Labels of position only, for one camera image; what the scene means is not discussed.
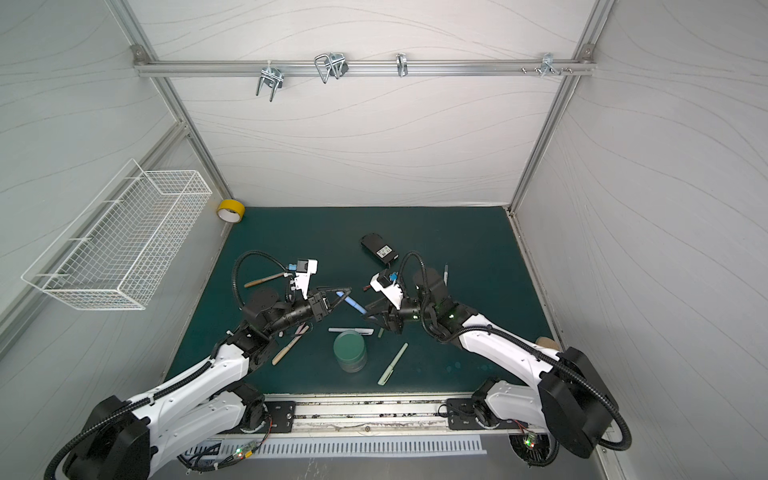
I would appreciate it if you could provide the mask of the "pale blue white pen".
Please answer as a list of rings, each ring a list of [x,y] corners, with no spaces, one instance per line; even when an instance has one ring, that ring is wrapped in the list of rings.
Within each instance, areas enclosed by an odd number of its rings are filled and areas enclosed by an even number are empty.
[[[373,335],[374,329],[373,328],[344,328],[344,327],[329,327],[327,329],[330,333],[356,333],[361,336],[370,336]]]

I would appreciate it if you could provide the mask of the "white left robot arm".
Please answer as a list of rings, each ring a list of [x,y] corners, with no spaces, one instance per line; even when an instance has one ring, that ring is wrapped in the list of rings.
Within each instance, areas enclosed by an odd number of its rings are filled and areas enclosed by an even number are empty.
[[[44,478],[63,473],[69,479],[148,479],[217,433],[259,428],[265,416],[263,396],[246,377],[268,362],[279,333],[321,321],[351,290],[311,287],[318,263],[299,259],[280,267],[284,292],[261,287],[243,298],[239,269],[253,254],[241,254],[231,272],[233,297],[242,314],[237,328],[209,356],[166,382],[126,400],[110,396],[101,401],[81,432],[50,460]]]

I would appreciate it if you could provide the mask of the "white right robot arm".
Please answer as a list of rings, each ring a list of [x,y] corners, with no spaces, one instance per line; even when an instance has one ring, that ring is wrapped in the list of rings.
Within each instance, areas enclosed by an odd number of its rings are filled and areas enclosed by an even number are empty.
[[[631,448],[633,436],[618,402],[582,351],[542,346],[503,329],[455,300],[442,274],[427,267],[419,253],[405,258],[418,262],[411,281],[415,289],[408,289],[403,267],[374,274],[369,286],[387,305],[368,306],[367,316],[394,333],[414,320],[430,338],[483,357],[520,380],[515,386],[489,379],[473,393],[472,415],[479,427],[517,425],[521,438],[513,446],[531,467],[550,465],[562,449],[588,458],[598,447]]]

